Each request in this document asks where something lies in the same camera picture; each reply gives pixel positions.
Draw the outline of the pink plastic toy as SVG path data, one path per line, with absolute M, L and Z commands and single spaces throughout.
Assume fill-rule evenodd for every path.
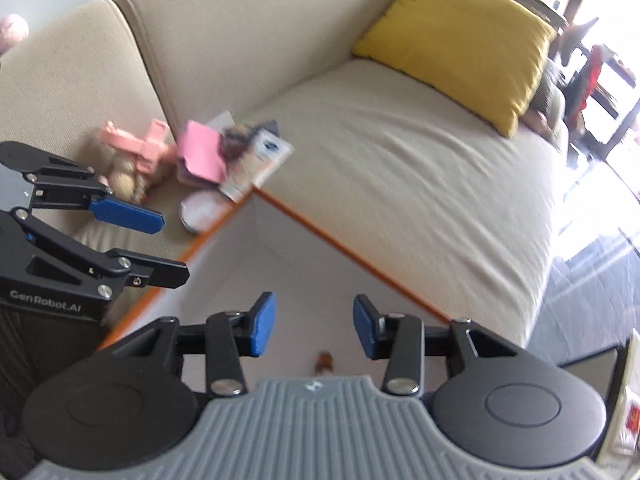
M 151 120 L 143 136 L 135 136 L 106 122 L 98 139 L 116 151 L 131 155 L 142 174 L 155 174 L 160 164 L 175 165 L 177 160 L 177 147 L 169 125 L 159 119 Z

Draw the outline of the printed picture card box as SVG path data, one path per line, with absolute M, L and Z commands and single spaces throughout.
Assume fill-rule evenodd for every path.
M 258 122 L 258 124 L 236 124 L 224 128 L 218 148 L 220 156 L 227 164 L 239 159 L 262 130 L 280 136 L 279 126 L 275 120 Z

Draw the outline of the cream knitted plush doll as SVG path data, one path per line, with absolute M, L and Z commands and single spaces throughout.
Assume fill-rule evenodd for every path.
M 130 155 L 115 155 L 110 169 L 99 180 L 119 200 L 137 205 L 146 201 L 149 179 L 137 170 L 136 160 Z

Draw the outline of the brown plush toy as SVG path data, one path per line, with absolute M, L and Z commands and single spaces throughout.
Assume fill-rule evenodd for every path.
M 334 374 L 334 359 L 329 351 L 321 351 L 314 362 L 316 376 L 331 376 Z

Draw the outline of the round pink tin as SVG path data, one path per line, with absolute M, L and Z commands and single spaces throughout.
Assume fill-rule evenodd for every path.
M 191 193 L 180 203 L 179 218 L 188 232 L 208 231 L 232 207 L 217 191 L 201 190 Z

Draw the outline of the black trouser leg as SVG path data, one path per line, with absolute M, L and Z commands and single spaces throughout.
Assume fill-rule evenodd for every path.
M 107 327 L 1 311 L 1 477 L 19 479 L 38 462 L 22 424 L 24 403 L 42 382 L 91 356 Z

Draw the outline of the beige fabric sofa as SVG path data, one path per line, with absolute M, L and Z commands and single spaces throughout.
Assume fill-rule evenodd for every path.
M 1 60 L 1 136 L 108 164 L 104 122 L 273 119 L 264 191 L 425 307 L 517 344 L 536 324 L 567 132 L 511 139 L 352 44 L 392 0 L 92 0 Z

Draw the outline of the yellow cushion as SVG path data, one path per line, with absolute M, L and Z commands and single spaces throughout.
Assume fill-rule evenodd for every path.
M 510 138 L 555 35 L 513 0 L 394 0 L 352 54 L 433 87 Z

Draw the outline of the black dining chair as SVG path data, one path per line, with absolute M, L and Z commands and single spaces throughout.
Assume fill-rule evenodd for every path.
M 558 55 L 568 70 L 561 90 L 570 143 L 607 160 L 639 118 L 639 71 L 598 32 L 597 16 L 569 24 L 559 38 Z

